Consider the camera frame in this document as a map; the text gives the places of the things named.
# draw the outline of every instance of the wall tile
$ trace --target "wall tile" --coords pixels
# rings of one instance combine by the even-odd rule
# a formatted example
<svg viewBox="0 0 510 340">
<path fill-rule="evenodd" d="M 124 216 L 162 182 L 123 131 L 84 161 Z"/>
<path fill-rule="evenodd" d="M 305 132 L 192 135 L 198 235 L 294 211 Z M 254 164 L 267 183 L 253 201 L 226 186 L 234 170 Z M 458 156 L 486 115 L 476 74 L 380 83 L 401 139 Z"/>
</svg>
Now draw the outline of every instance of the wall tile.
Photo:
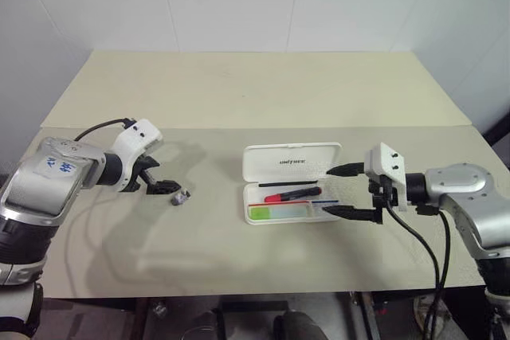
<svg viewBox="0 0 510 340">
<path fill-rule="evenodd" d="M 38 0 L 0 0 L 0 173 L 13 169 L 87 57 L 61 39 Z"/>
<path fill-rule="evenodd" d="M 170 0 L 186 51 L 283 51 L 292 0 Z"/>
<path fill-rule="evenodd" d="M 58 29 L 95 49 L 176 50 L 167 0 L 42 0 Z"/>
<path fill-rule="evenodd" d="M 415 0 L 296 0 L 289 50 L 385 51 Z"/>
<path fill-rule="evenodd" d="M 448 92 L 508 25 L 509 0 L 418 0 L 395 50 L 413 50 Z"/>
<path fill-rule="evenodd" d="M 452 93 L 453 101 L 481 132 L 510 111 L 509 36 L 509 31 L 503 33 Z"/>
</svg>

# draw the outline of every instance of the open case lid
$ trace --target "open case lid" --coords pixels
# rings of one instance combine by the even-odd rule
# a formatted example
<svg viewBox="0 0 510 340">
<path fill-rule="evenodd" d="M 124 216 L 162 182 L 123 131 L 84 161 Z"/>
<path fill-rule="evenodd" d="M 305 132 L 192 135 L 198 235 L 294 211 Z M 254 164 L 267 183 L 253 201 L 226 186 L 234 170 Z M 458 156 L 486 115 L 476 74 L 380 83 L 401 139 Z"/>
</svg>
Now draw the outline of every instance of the open case lid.
<svg viewBox="0 0 510 340">
<path fill-rule="evenodd" d="M 246 147 L 242 176 L 247 182 L 315 181 L 339 163 L 339 143 L 284 143 Z"/>
</svg>

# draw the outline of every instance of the red marker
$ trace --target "red marker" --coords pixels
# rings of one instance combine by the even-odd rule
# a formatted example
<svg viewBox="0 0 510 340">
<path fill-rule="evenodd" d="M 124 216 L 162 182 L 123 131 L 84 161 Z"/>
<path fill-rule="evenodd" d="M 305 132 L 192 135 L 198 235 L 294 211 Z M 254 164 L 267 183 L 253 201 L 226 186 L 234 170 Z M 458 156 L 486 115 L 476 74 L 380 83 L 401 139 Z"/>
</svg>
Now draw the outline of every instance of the red marker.
<svg viewBox="0 0 510 340">
<path fill-rule="evenodd" d="M 264 198 L 264 202 L 285 202 L 302 197 L 311 197 L 312 195 L 319 195 L 321 193 L 322 189 L 320 187 L 312 187 L 310 189 L 302 189 L 289 191 L 287 193 L 268 195 L 266 198 Z"/>
</svg>

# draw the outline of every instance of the table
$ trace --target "table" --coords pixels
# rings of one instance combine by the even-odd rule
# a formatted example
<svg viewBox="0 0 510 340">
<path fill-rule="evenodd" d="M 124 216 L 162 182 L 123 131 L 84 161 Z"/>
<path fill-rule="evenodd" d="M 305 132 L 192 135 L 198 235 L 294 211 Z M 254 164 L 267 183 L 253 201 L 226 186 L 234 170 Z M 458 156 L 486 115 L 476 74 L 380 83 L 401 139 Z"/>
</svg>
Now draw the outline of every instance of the table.
<svg viewBox="0 0 510 340">
<path fill-rule="evenodd" d="M 408 172 L 474 162 L 510 196 L 503 163 L 412 53 L 94 52 L 27 154 L 45 136 L 72 138 L 130 115 L 150 119 L 164 135 L 154 176 L 182 183 L 193 197 L 174 207 L 168 196 L 142 190 L 82 190 L 49 250 L 48 297 L 434 285 L 429 257 L 389 216 L 384 225 L 248 225 L 241 176 L 248 145 L 339 142 L 341 162 L 359 162 L 383 141 L 406 157 Z M 106 149 L 119 132 L 105 128 L 86 142 Z M 366 178 L 337 182 L 343 203 L 370 207 Z M 405 219 L 442 262 L 439 219 L 412 210 Z M 483 283 L 455 231 L 452 254 L 447 286 Z"/>
<path fill-rule="evenodd" d="M 43 128 L 73 137 L 79 130 Z M 118 131 L 98 131 L 89 142 L 108 147 Z M 510 176 L 473 127 L 372 127 L 250 130 L 163 130 L 154 153 L 157 178 L 171 178 L 193 197 L 174 207 L 167 196 L 83 190 L 49 251 L 42 283 L 48 297 L 220 295 L 314 291 L 376 291 L 432 287 L 430 259 L 389 216 L 384 225 L 337 221 L 252 226 L 245 223 L 241 154 L 254 143 L 338 141 L 342 160 L 359 161 L 380 141 L 397 148 L 407 170 L 475 162 L 510 196 Z M 370 206 L 367 179 L 339 179 L 346 204 Z M 405 219 L 442 262 L 437 217 L 412 210 Z M 453 230 L 447 286 L 483 283 Z"/>
</svg>

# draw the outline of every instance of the green eraser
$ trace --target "green eraser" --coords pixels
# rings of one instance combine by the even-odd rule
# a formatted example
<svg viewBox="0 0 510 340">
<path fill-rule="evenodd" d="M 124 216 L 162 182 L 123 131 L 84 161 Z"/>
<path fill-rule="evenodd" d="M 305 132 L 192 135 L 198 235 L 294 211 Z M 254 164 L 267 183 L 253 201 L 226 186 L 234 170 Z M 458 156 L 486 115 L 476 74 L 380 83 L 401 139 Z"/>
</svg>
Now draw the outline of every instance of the green eraser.
<svg viewBox="0 0 510 340">
<path fill-rule="evenodd" d="M 271 212 L 269 211 L 269 207 L 251 207 L 249 209 L 249 217 L 255 221 L 269 219 L 271 217 Z"/>
</svg>

